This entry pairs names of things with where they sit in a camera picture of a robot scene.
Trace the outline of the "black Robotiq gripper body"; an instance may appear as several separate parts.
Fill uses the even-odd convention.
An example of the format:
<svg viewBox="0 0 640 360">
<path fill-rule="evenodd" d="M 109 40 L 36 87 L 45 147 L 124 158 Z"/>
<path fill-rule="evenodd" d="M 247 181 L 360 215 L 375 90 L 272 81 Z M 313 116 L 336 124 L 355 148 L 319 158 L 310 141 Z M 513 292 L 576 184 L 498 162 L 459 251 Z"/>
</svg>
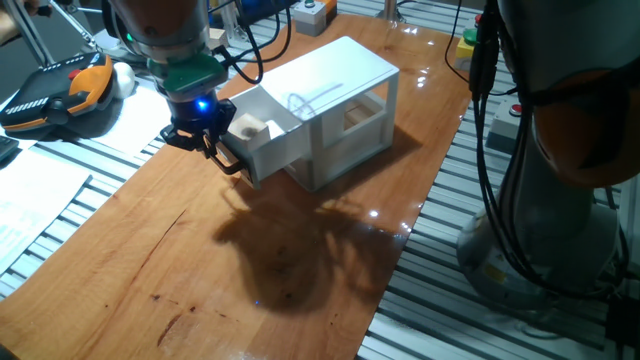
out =
<svg viewBox="0 0 640 360">
<path fill-rule="evenodd" d="M 168 101 L 171 123 L 191 134 L 207 132 L 217 139 L 225 135 L 236 113 L 229 99 L 219 100 L 214 92 L 186 102 Z"/>
</svg>

